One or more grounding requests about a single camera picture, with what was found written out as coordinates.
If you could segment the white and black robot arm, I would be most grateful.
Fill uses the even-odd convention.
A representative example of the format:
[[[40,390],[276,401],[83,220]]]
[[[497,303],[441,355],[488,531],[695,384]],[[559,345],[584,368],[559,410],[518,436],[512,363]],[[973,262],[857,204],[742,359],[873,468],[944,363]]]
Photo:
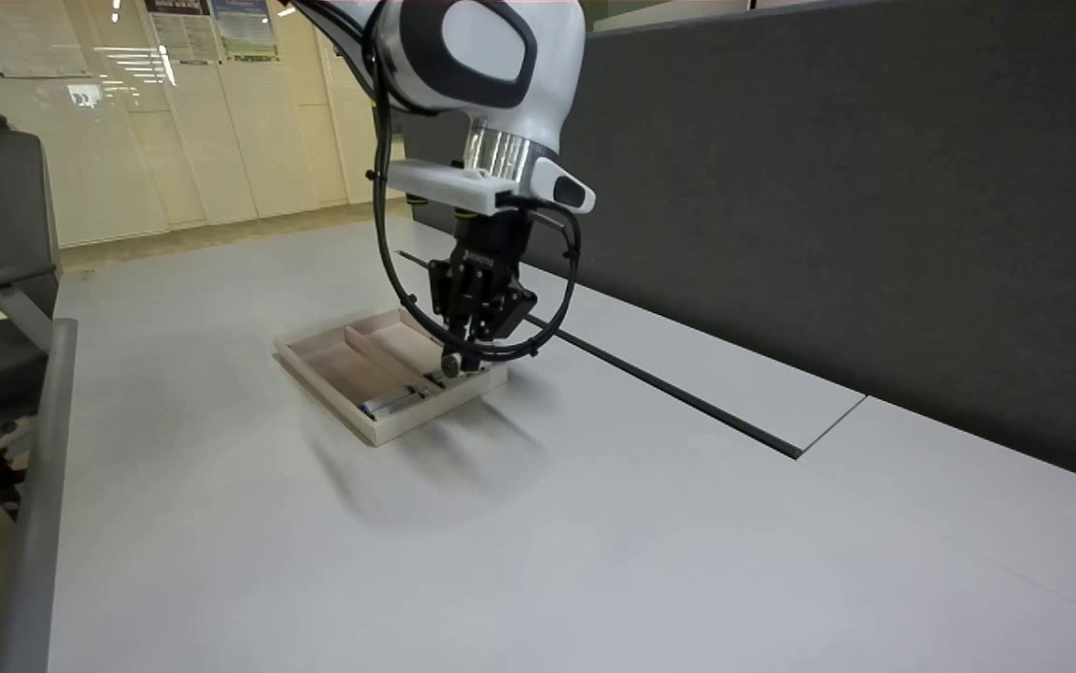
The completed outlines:
[[[565,168],[585,11],[579,0],[283,0],[329,39],[374,102],[374,233],[400,306],[441,345],[441,369],[538,355],[567,318],[584,229],[598,194]],[[448,164],[396,159],[392,116],[464,116],[464,151]],[[385,192],[457,212],[457,248],[425,262],[432,310],[405,287]],[[518,280],[530,229],[565,240],[565,295],[535,338],[512,345],[538,295]]]

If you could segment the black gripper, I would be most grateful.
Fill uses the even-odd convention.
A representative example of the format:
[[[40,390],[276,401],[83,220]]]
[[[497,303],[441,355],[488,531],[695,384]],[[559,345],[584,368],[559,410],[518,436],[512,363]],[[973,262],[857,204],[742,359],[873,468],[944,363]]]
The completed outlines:
[[[530,220],[524,212],[458,217],[453,253],[430,265],[432,310],[458,341],[481,341],[476,345],[481,368],[512,359],[512,345],[497,341],[538,303],[518,284],[528,240]],[[441,345],[441,373],[464,373],[464,351],[448,341]]]

